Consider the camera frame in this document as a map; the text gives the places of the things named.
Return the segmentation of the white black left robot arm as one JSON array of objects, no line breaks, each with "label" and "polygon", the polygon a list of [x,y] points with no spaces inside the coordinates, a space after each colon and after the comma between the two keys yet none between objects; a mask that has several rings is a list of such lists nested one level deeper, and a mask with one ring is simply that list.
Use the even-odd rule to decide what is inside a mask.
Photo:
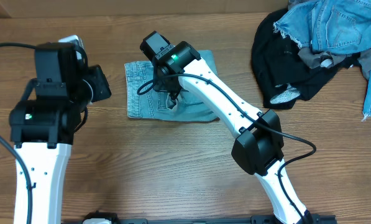
[{"label": "white black left robot arm", "polygon": [[73,42],[36,46],[37,76],[9,115],[19,155],[14,223],[60,223],[63,183],[75,133],[88,105],[111,96],[99,65]]}]

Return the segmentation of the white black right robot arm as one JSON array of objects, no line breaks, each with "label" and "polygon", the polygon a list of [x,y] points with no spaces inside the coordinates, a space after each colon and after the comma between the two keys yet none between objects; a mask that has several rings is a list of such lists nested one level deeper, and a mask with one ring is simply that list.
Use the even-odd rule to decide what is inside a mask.
[{"label": "white black right robot arm", "polygon": [[234,93],[210,69],[205,59],[189,43],[172,45],[154,31],[143,39],[140,50],[151,61],[153,79],[137,90],[168,93],[176,100],[187,91],[201,100],[224,122],[234,137],[231,155],[237,165],[262,184],[278,223],[312,223],[313,218],[287,176],[282,148],[284,138],[280,118],[263,113]]}]

